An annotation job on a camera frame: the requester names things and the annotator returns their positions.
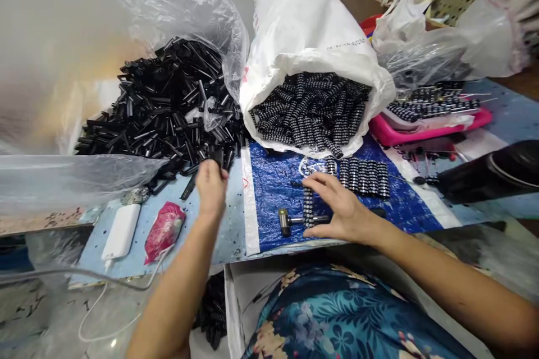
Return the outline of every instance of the red plastic item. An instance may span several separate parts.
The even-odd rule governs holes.
[[[363,32],[368,38],[372,36],[372,33],[376,28],[376,19],[379,19],[382,15],[383,14],[373,15],[372,17],[367,18],[359,24],[360,28],[363,30]]]
[[[492,113],[484,107],[481,107],[474,116],[475,119],[473,120],[473,123],[468,126],[466,130],[476,129],[492,122]],[[396,146],[404,143],[431,139],[433,137],[446,136],[451,133],[464,132],[464,130],[464,125],[459,125],[455,127],[432,129],[414,134],[400,133],[395,131],[381,114],[375,116],[369,122],[370,133],[384,146]]]
[[[144,265],[157,261],[161,253],[176,242],[184,221],[185,212],[181,207],[172,202],[163,205],[144,244]]]

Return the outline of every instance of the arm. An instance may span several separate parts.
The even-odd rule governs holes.
[[[531,303],[376,216],[334,176],[315,173],[303,183],[334,211],[330,224],[305,231],[306,237],[372,246],[396,262],[442,309],[487,345],[513,352],[537,349],[539,311]]]
[[[127,348],[128,359],[169,359],[188,348],[225,210],[227,179],[228,173],[221,171],[216,162],[206,160],[200,164],[199,215],[144,310]]]

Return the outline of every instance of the blue tarp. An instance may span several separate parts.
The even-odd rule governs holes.
[[[367,134],[363,146],[354,156],[361,160],[376,160],[387,163],[389,173],[401,177],[397,167],[382,151],[380,145]],[[315,160],[303,155],[287,152],[282,154],[267,152],[255,142],[250,143],[253,186],[258,216],[258,236],[260,251],[305,241],[303,226],[292,226],[292,235],[284,238],[279,227],[279,208],[288,209],[289,216],[303,215],[303,190],[293,188],[290,181],[301,181],[302,173],[308,175],[325,167],[324,160]],[[371,197],[359,197],[368,208],[383,208],[386,218],[408,233],[422,233],[441,229],[442,226],[427,205],[412,190],[409,184],[396,178],[389,178],[391,198],[387,201]],[[314,214],[331,215],[331,210],[318,195],[314,196]]]

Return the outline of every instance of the person's left hand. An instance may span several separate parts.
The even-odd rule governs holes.
[[[200,196],[199,216],[221,221],[225,212],[225,193],[229,174],[219,169],[213,160],[200,163],[197,174],[197,189]]]

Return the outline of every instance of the white power bank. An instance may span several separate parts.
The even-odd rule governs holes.
[[[139,213],[139,204],[122,206],[118,209],[101,255],[103,261],[120,258],[129,253]]]

